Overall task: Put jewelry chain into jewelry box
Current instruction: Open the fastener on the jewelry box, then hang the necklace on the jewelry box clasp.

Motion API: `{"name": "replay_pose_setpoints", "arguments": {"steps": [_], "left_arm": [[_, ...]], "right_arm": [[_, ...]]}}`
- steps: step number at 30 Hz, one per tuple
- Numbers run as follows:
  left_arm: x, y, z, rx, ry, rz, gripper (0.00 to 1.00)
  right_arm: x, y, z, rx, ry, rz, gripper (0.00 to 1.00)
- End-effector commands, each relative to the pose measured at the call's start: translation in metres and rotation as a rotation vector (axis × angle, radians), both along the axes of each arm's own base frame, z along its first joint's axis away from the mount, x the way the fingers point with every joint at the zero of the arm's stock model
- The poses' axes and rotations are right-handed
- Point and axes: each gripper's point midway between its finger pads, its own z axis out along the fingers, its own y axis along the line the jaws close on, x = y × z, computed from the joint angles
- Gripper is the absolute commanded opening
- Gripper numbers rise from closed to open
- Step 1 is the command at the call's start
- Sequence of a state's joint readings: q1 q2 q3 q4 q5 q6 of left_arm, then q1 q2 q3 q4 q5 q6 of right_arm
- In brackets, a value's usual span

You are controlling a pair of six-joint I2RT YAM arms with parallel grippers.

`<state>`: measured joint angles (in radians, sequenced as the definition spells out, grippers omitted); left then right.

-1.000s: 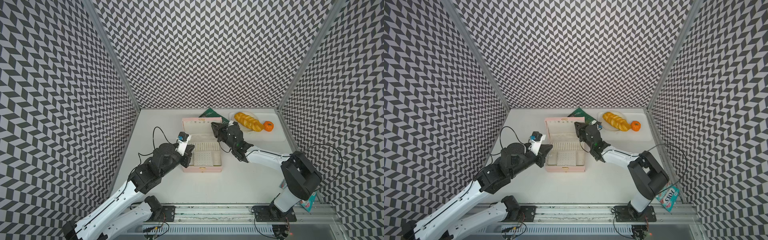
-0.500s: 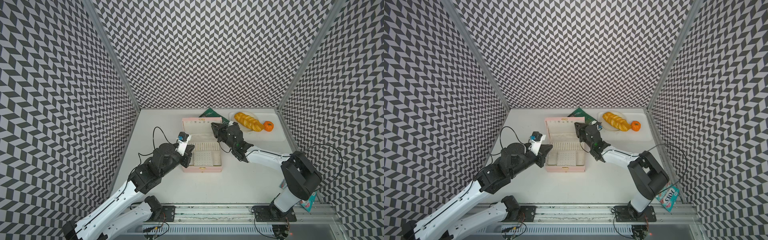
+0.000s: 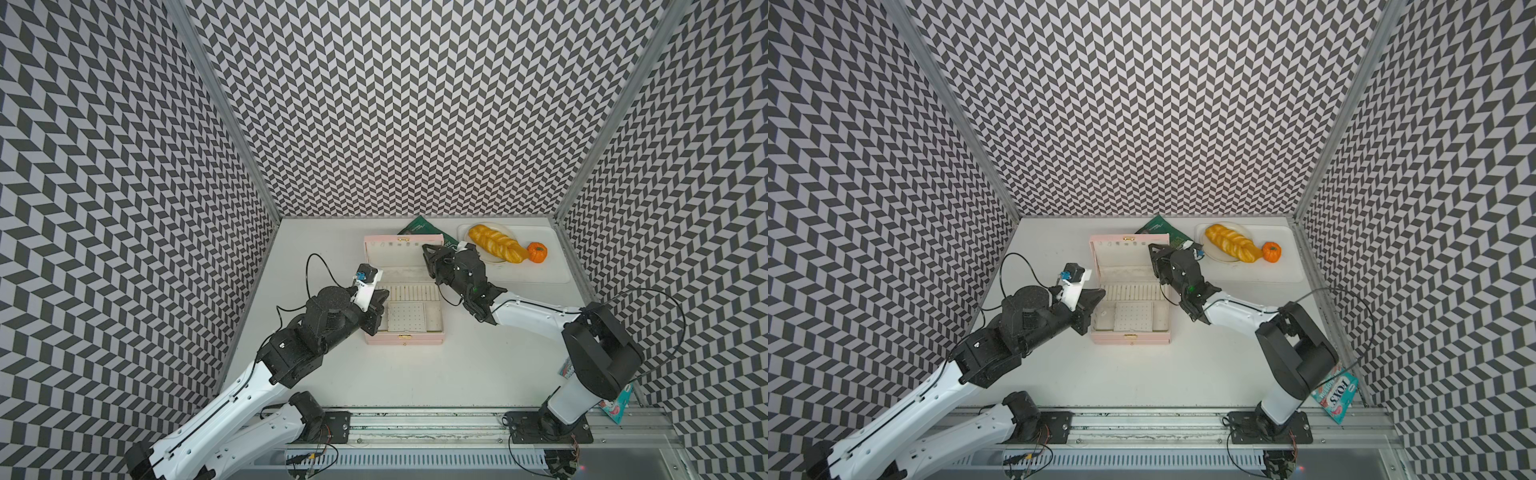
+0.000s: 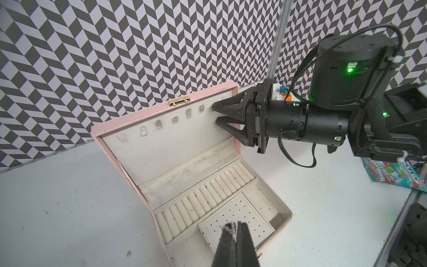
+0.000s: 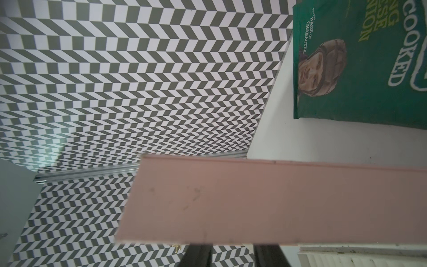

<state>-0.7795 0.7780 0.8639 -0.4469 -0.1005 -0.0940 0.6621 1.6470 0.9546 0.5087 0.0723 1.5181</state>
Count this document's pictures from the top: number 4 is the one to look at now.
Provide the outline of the pink jewelry box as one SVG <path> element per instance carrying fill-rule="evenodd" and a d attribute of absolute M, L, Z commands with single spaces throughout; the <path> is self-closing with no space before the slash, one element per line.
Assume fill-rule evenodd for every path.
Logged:
<path fill-rule="evenodd" d="M 209 267 L 222 227 L 248 225 L 258 257 L 293 214 L 241 157 L 212 104 L 236 95 L 228 81 L 102 122 L 93 139 L 153 218 L 172 267 Z"/>

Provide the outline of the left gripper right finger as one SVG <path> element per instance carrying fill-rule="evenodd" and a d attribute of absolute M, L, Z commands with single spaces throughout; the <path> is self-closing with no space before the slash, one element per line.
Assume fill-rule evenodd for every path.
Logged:
<path fill-rule="evenodd" d="M 236 238 L 236 266 L 260 267 L 248 224 L 241 221 L 238 222 Z"/>

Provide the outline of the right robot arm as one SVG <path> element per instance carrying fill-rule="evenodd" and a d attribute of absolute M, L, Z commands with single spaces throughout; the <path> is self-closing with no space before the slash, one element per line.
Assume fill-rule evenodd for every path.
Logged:
<path fill-rule="evenodd" d="M 325 145 L 349 141 L 361 158 L 399 162 L 427 154 L 427 98 L 418 83 L 388 90 L 401 65 L 400 41 L 384 34 L 328 35 L 304 58 L 292 81 L 313 69 L 307 99 L 275 100 L 273 81 L 212 105 L 216 124 L 245 146 L 266 151 L 271 139 Z"/>

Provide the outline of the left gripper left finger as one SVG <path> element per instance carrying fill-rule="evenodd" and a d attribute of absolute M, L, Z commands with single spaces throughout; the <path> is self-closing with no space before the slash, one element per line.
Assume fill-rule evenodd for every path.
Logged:
<path fill-rule="evenodd" d="M 235 222 L 228 222 L 222 228 L 221 237 L 212 262 L 212 267 L 236 266 L 236 238 L 237 226 Z"/>

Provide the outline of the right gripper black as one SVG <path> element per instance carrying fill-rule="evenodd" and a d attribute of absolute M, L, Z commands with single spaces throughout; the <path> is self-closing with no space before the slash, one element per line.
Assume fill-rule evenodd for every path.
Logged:
<path fill-rule="evenodd" d="M 342 145 L 350 126 L 350 112 L 327 110 L 298 101 L 273 100 L 274 84 L 275 80 L 267 79 L 256 86 L 260 90 L 257 95 L 267 98 L 264 114 L 268 138 L 326 145 L 333 149 Z M 212 105 L 214 111 L 223 114 L 216 119 L 217 126 L 249 147 L 258 146 L 255 95 L 254 91 L 244 91 Z"/>

